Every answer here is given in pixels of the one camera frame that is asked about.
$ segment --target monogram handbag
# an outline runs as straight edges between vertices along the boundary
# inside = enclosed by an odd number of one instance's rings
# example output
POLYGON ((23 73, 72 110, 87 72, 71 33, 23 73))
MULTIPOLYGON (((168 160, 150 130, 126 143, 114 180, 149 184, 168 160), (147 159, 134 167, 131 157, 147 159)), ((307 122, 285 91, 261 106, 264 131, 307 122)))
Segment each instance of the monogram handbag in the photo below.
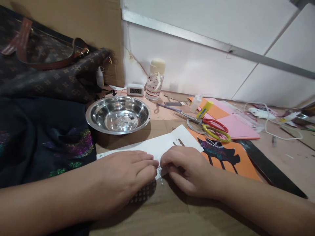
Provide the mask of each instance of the monogram handbag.
POLYGON ((110 51, 87 46, 0 6, 0 96, 40 96, 79 103, 101 88, 97 68, 110 51))

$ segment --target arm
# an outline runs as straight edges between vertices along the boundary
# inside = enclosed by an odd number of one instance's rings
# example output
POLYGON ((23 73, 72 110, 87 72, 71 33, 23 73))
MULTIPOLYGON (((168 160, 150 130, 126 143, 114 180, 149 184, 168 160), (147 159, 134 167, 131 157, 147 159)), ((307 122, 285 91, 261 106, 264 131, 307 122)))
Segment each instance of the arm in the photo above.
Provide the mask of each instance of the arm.
POLYGON ((142 151, 117 152, 49 179, 0 189, 0 235, 43 235, 122 209, 157 174, 142 151))
POLYGON ((196 149, 172 147, 162 156, 161 167, 168 167, 186 194, 220 200, 272 235, 315 235, 314 203, 213 167, 196 149))

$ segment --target metal frame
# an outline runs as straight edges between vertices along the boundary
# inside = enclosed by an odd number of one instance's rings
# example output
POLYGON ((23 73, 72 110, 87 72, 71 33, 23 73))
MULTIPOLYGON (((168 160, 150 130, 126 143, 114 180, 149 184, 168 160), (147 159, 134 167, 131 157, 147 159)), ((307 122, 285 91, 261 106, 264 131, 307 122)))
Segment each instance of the metal frame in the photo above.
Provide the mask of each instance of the metal frame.
POLYGON ((231 55, 235 55, 246 60, 250 60, 253 62, 261 63, 266 66, 270 66, 276 69, 284 70, 293 74, 301 75, 307 78, 315 79, 315 72, 305 70, 300 67, 296 67, 270 57, 266 57, 231 44, 227 44, 212 38, 208 38, 206 36, 158 21, 154 20, 134 12, 128 11, 126 9, 121 10, 122 19, 137 25, 141 25, 144 27, 148 27, 150 29, 154 29, 163 33, 167 33, 179 38, 187 39, 189 41, 199 43, 213 49, 217 49, 223 52, 227 52, 231 55))

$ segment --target glue bottle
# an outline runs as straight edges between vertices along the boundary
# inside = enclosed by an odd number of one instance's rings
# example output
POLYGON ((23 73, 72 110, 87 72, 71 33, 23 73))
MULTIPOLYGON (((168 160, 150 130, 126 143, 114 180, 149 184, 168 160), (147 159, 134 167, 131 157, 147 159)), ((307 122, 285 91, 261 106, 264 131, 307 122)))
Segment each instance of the glue bottle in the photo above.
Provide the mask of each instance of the glue bottle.
POLYGON ((200 106, 201 101, 202 101, 202 94, 196 95, 190 103, 190 106, 189 106, 190 112, 195 112, 200 106))
POLYGON ((103 71, 104 68, 102 67, 103 70, 101 70, 101 67, 98 67, 97 72, 96 72, 96 83, 99 87, 104 86, 104 77, 103 77, 103 71))
POLYGON ((150 73, 148 75, 147 85, 145 88, 145 97, 147 99, 153 101, 158 100, 164 80, 164 71, 165 60, 154 58, 151 61, 150 73))

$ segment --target red scissors handle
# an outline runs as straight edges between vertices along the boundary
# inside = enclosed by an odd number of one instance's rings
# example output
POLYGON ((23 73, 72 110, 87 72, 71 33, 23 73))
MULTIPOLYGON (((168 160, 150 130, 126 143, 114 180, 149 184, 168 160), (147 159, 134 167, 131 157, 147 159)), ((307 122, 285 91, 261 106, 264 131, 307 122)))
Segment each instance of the red scissors handle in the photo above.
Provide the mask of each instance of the red scissors handle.
POLYGON ((224 126, 223 124, 221 124, 219 121, 216 121, 216 120, 213 120, 213 119, 202 119, 202 122, 205 123, 205 124, 207 124, 207 125, 209 125, 209 126, 211 126, 211 127, 213 127, 213 128, 216 128, 216 129, 218 129, 218 130, 220 130, 220 131, 223 131, 223 132, 225 132, 225 133, 228 133, 228 132, 229 132, 229 130, 227 129, 227 127, 225 127, 225 126, 224 126), (220 128, 220 127, 218 127, 218 126, 216 126, 216 125, 214 125, 214 124, 212 124, 212 123, 210 123, 210 122, 216 123, 217 125, 221 126, 223 129, 220 128))

